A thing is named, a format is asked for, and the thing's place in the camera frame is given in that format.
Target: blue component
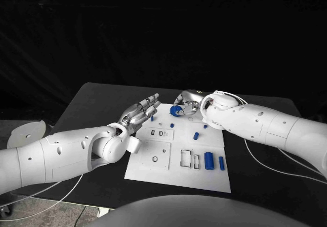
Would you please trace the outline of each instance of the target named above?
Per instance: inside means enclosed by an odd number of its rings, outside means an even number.
[[[223,165],[223,157],[219,157],[219,165],[220,165],[220,170],[224,170],[224,165]]]
[[[196,132],[193,139],[197,140],[198,133]]]
[[[211,152],[204,153],[204,163],[206,163],[206,170],[213,170],[213,154]]]
[[[175,114],[175,111],[178,111],[178,110],[183,110],[181,107],[180,107],[178,105],[170,107],[170,114],[171,114],[174,117],[180,117],[180,115]]]

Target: cable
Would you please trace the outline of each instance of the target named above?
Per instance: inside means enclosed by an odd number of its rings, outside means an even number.
[[[281,151],[281,153],[293,161],[296,162],[301,166],[304,166],[305,168],[308,168],[311,171],[314,171],[315,173],[318,173],[321,176],[324,176],[317,170],[314,170],[312,168],[309,168],[305,164],[302,164],[298,160],[295,160],[279,148],[278,150]]]
[[[51,187],[54,187],[59,183],[60,183],[60,181],[59,181],[56,184],[53,184],[49,188],[46,188],[46,189],[41,190],[40,192],[37,192],[37,193],[28,195],[27,197],[21,198],[20,200],[13,201],[13,202],[8,202],[8,203],[5,203],[5,204],[1,204],[0,207],[5,207],[5,206],[8,206],[8,205],[13,204],[13,203],[20,202],[21,200],[26,200],[26,199],[30,198],[31,196],[40,194],[40,193],[44,192],[47,189],[50,189]]]
[[[31,216],[34,216],[34,215],[37,215],[37,214],[40,214],[41,212],[44,212],[46,210],[49,210],[66,197],[67,197],[67,195],[70,194],[70,192],[73,191],[73,189],[76,188],[76,185],[77,185],[77,183],[79,183],[79,181],[80,181],[80,179],[82,179],[82,176],[83,175],[80,175],[80,177],[79,177],[79,179],[77,179],[77,182],[76,182],[76,184],[75,184],[75,186],[73,186],[73,188],[70,189],[70,191],[69,191],[69,193],[64,195],[64,197],[49,207],[49,208],[46,208],[43,211],[40,211],[39,213],[36,213],[36,214],[33,214],[33,215],[28,215],[28,216],[26,216],[26,217],[23,217],[23,218],[17,218],[17,219],[10,219],[10,220],[0,220],[0,222],[2,221],[17,221],[17,220],[21,220],[21,219],[26,219],[26,218],[30,218]]]
[[[77,223],[77,220],[79,220],[79,218],[80,218],[80,216],[82,216],[83,210],[82,210],[82,212],[80,212],[80,214],[79,214],[79,216],[77,216],[77,218],[76,218],[76,222],[75,222],[73,227],[76,227],[76,223]]]
[[[249,151],[249,153],[250,153],[250,150],[249,150],[249,147],[247,147],[246,140],[243,139],[243,141],[245,141],[245,145],[246,145],[247,151]],[[291,175],[291,176],[305,177],[305,178],[308,178],[308,179],[311,179],[311,180],[314,180],[314,181],[318,181],[318,182],[321,182],[321,183],[325,183],[325,184],[327,184],[327,182],[319,181],[319,180],[317,180],[317,179],[314,179],[314,178],[311,178],[311,177],[308,177],[308,176],[302,176],[302,175],[296,175],[296,174],[283,173],[283,172],[281,172],[279,170],[275,170],[273,168],[268,167],[265,164],[262,164],[262,163],[257,161],[257,159],[255,158],[255,156],[253,156],[253,154],[252,154],[252,153],[250,153],[250,155],[252,155],[252,157],[253,157],[255,161],[256,161],[256,162],[257,162],[257,163],[259,163],[263,167],[266,167],[268,169],[270,169],[270,170],[273,170],[273,171],[279,172],[281,174],[286,174],[286,175]]]
[[[229,95],[232,95],[234,98],[237,98],[239,101],[242,102],[242,104],[243,104],[243,102],[245,102],[245,104],[247,104],[247,102],[246,102],[240,97],[237,97],[234,94],[227,93],[227,92],[224,92],[224,91],[223,91],[223,93],[224,93],[224,94],[229,94]],[[246,145],[247,151],[249,151],[249,153],[250,153],[250,149],[249,149],[249,147],[247,147],[246,140],[243,139],[243,141],[245,141],[245,145]],[[311,169],[311,168],[309,168],[308,166],[305,166],[301,162],[298,162],[289,155],[286,155],[286,153],[285,153],[281,149],[278,149],[278,150],[281,151],[281,153],[282,153],[293,162],[296,162],[301,166],[304,166],[305,168],[308,168],[309,170],[312,170],[315,173],[318,173],[321,176],[324,176],[318,171],[315,171],[314,169]],[[302,175],[296,175],[296,174],[289,174],[289,173],[285,173],[285,172],[281,172],[281,171],[272,169],[270,167],[268,167],[266,165],[263,165],[263,164],[257,161],[257,159],[255,158],[255,156],[253,156],[252,153],[250,153],[250,155],[252,155],[255,161],[256,161],[263,167],[266,167],[268,169],[276,171],[278,173],[282,173],[282,174],[286,174],[286,175],[291,175],[291,176],[299,176],[299,177],[308,178],[308,179],[311,179],[311,180],[314,180],[314,181],[318,181],[318,182],[327,184],[327,182],[319,181],[319,180],[317,180],[317,179],[314,179],[314,178],[311,178],[311,177],[308,177],[308,176],[302,176]]]

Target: gray floor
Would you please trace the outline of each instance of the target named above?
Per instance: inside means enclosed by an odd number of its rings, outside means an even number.
[[[0,150],[7,148],[7,140],[11,130],[20,125],[30,123],[31,121],[5,121],[0,120]],[[14,201],[23,198],[23,196],[8,193],[0,195],[0,204]],[[5,219],[14,219],[26,217],[54,204],[53,201],[41,200],[37,198],[28,198],[13,205],[13,214]],[[60,202],[53,208],[44,211],[41,214],[11,222],[0,222],[0,227],[73,227],[79,214],[76,226],[86,226],[92,220],[96,219],[98,208],[83,205],[75,205]]]

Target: white board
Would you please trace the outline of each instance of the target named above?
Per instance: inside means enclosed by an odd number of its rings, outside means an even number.
[[[136,132],[142,144],[138,153],[129,156],[125,179],[230,193],[221,131],[210,126],[204,129],[198,111],[191,116],[174,117],[170,107],[160,104],[154,120],[148,119]],[[190,167],[181,166],[181,150],[190,151]],[[206,152],[213,154],[213,170],[204,169]],[[194,155],[198,155],[198,169]],[[220,170],[219,156],[224,170]],[[188,164],[188,152],[183,152],[183,157],[183,163]]]

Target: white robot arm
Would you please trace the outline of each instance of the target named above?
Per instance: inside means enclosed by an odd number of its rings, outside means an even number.
[[[118,123],[63,131],[26,146],[0,150],[0,194],[36,183],[67,180],[115,163],[141,141],[129,136],[157,113],[158,94],[124,111]]]
[[[206,95],[201,91],[185,90],[170,113],[174,116],[191,115],[197,110],[203,122],[213,128],[299,156],[327,178],[327,124],[253,104],[239,105],[221,91]]]

